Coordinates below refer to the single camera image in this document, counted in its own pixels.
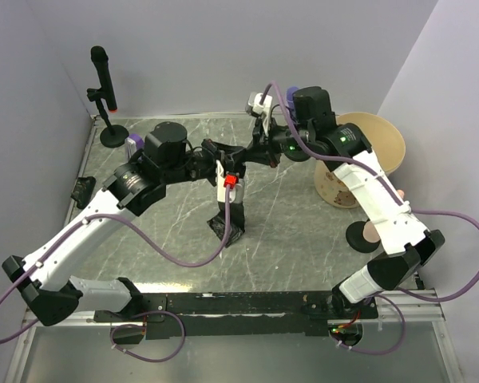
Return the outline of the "black trash bag roll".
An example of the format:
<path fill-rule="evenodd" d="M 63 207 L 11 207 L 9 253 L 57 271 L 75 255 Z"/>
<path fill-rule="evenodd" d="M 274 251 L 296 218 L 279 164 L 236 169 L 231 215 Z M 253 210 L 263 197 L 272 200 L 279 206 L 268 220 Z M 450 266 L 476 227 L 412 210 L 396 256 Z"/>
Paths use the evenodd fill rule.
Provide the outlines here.
<path fill-rule="evenodd" d="M 208 226 L 217 237 L 224 237 L 229 214 L 229 234 L 225 247 L 238 241 L 245 232 L 243 197 L 245 192 L 246 165 L 243 156 L 245 149 L 240 146 L 219 144 L 205 140 L 204 147 L 215 157 L 216 172 L 211 181 L 216 186 L 219 211 L 208 221 Z"/>

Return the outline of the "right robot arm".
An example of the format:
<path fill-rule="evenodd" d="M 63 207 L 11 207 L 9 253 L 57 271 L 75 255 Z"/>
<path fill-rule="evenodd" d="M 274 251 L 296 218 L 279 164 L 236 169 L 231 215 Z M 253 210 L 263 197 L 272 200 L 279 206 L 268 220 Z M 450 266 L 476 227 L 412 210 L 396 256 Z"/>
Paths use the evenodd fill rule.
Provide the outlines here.
<path fill-rule="evenodd" d="M 248 162 L 276 166 L 279 157 L 298 162 L 313 157 L 341 181 L 380 237 L 382 253 L 332 290 L 334 312 L 349 318 L 372 295 L 395 290 L 444 245 L 444 235 L 430 230 L 397 193 L 360 127 L 340 124 L 331 109 L 329 93 L 319 86 L 297 89 L 291 105 L 281 105 L 286 123 L 272 117 L 267 91 L 249 95 L 245 111 L 256 119 L 243 156 Z"/>

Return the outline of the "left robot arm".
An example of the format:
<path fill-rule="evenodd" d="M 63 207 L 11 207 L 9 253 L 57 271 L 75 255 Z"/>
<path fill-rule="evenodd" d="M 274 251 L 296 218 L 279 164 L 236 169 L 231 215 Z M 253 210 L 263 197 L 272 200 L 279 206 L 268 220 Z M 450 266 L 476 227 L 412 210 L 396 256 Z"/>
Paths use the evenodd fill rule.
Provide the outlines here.
<path fill-rule="evenodd" d="M 73 271 L 120 226 L 130 227 L 162 200 L 168 185 L 203 179 L 216 186 L 223 208 L 216 217 L 223 232 L 215 251 L 219 254 L 235 229 L 231 205 L 240 200 L 236 192 L 243 187 L 244 152 L 242 146 L 209 139 L 194 148 L 183 125 L 159 123 L 69 226 L 25 258 L 9 257 L 2 268 L 44 326 L 83 310 L 107 310 L 131 321 L 142 308 L 142 295 L 131 281 L 84 280 Z"/>

